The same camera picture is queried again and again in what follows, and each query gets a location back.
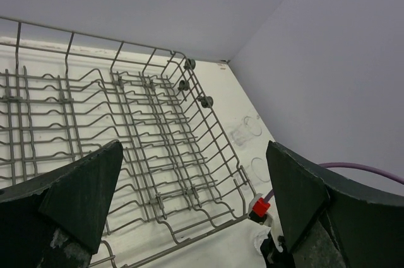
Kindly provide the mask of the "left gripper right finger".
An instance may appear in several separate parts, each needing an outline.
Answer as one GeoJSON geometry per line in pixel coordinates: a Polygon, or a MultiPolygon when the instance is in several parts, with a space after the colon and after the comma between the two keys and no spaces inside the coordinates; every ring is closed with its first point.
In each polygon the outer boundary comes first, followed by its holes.
{"type": "Polygon", "coordinates": [[[285,146],[266,150],[296,267],[403,267],[403,197],[350,180],[285,146]]]}

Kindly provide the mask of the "clear glass cup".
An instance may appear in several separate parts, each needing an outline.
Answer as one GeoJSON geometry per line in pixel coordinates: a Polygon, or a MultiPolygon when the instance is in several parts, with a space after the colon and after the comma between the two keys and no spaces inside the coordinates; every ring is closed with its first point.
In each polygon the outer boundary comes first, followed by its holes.
{"type": "Polygon", "coordinates": [[[248,141],[262,135],[262,132],[262,128],[256,118],[245,116],[237,125],[233,126],[230,137],[237,146],[242,147],[248,141]]]}
{"type": "Polygon", "coordinates": [[[256,178],[262,183],[270,183],[270,174],[268,171],[268,165],[264,159],[255,157],[251,160],[251,170],[255,174],[256,178]]]}

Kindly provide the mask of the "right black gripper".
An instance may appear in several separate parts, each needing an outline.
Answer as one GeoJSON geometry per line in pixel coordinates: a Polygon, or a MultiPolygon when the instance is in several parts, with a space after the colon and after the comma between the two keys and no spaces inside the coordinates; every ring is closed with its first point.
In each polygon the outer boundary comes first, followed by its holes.
{"type": "Polygon", "coordinates": [[[283,249],[279,252],[271,236],[265,238],[260,246],[261,254],[264,258],[266,268],[288,268],[294,266],[292,254],[283,249]]]}

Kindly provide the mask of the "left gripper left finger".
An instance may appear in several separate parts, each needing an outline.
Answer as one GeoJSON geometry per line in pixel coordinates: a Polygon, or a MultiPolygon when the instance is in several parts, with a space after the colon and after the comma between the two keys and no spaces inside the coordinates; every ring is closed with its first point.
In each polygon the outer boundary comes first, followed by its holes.
{"type": "Polygon", "coordinates": [[[111,141],[78,161],[1,189],[1,267],[88,267],[121,171],[111,141]]]}

